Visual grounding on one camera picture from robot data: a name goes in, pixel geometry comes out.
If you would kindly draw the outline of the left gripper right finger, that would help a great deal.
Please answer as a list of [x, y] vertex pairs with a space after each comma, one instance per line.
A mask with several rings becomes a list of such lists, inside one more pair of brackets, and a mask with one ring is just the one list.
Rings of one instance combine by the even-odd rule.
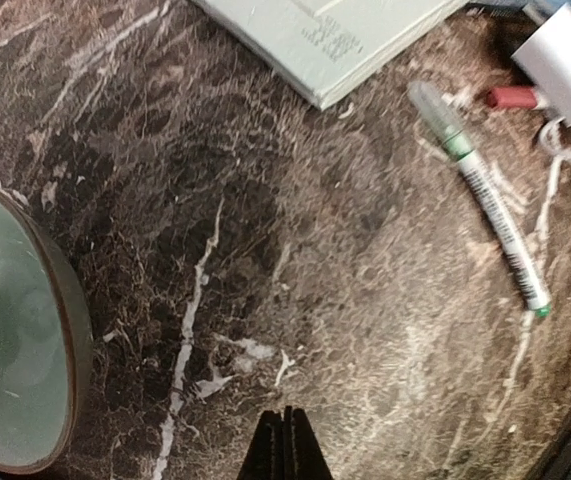
[[333, 479], [305, 411], [291, 406], [284, 412], [284, 478]]

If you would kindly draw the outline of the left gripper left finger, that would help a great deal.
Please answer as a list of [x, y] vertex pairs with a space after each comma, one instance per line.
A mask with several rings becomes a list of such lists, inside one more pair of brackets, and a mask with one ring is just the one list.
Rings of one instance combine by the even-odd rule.
[[280, 413], [264, 411], [256, 425], [238, 480], [284, 478], [283, 422]]

